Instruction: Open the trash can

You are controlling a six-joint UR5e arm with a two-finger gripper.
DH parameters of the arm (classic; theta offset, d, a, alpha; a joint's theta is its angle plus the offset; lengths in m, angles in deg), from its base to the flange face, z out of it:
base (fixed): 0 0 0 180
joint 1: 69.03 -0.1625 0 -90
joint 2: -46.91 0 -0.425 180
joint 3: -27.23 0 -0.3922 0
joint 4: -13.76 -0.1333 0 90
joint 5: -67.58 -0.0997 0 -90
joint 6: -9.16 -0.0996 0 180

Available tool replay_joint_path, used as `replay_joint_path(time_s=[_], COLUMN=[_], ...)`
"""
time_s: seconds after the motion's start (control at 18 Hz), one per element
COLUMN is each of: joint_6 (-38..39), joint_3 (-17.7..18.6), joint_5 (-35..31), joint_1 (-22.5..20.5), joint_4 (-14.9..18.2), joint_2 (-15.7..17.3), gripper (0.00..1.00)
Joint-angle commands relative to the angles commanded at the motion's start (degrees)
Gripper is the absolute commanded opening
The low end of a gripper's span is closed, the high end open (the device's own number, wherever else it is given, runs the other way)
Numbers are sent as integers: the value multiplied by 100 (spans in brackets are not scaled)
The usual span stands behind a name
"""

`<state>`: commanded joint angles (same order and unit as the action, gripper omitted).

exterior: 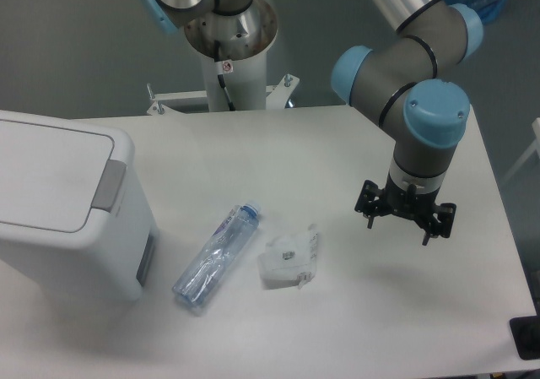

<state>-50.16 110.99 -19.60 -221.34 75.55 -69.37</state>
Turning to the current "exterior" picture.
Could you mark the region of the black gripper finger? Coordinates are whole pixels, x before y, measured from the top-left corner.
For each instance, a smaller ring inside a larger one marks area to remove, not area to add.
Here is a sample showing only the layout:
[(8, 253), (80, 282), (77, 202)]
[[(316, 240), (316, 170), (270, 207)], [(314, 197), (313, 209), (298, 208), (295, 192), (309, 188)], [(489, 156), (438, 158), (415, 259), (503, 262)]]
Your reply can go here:
[(422, 246), (427, 246), (431, 238), (449, 238), (456, 216), (454, 203), (433, 204), (415, 216), (415, 223), (424, 231)]
[(373, 181), (365, 180), (354, 211), (367, 219), (367, 228), (371, 229), (377, 217), (388, 215), (386, 190), (380, 189)]

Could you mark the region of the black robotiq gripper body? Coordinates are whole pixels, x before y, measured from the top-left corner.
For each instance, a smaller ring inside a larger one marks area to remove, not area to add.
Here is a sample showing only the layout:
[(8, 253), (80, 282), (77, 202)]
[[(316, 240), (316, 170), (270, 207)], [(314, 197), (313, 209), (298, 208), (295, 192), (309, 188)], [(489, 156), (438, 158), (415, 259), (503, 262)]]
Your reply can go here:
[(378, 199), (378, 215), (394, 215), (413, 220), (417, 224), (435, 222), (435, 199), (439, 190), (437, 188), (433, 192), (421, 193), (416, 187), (409, 185), (402, 189), (388, 176), (383, 193)]

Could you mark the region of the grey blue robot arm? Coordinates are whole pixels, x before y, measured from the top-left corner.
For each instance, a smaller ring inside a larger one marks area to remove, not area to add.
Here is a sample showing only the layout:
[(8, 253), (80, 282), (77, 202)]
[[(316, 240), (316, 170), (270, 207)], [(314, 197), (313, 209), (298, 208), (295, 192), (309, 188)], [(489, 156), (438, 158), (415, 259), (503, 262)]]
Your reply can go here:
[[(333, 91), (395, 142), (386, 184), (366, 181), (355, 209), (368, 221), (412, 220), (426, 239), (449, 237), (456, 205), (436, 197), (462, 139), (467, 94), (439, 79), (483, 39), (476, 12), (443, 0), (373, 0), (397, 33), (384, 51), (349, 48), (335, 63)], [(202, 59), (211, 111), (265, 109), (266, 51), (277, 20), (264, 0), (142, 0), (165, 33), (182, 30)]]

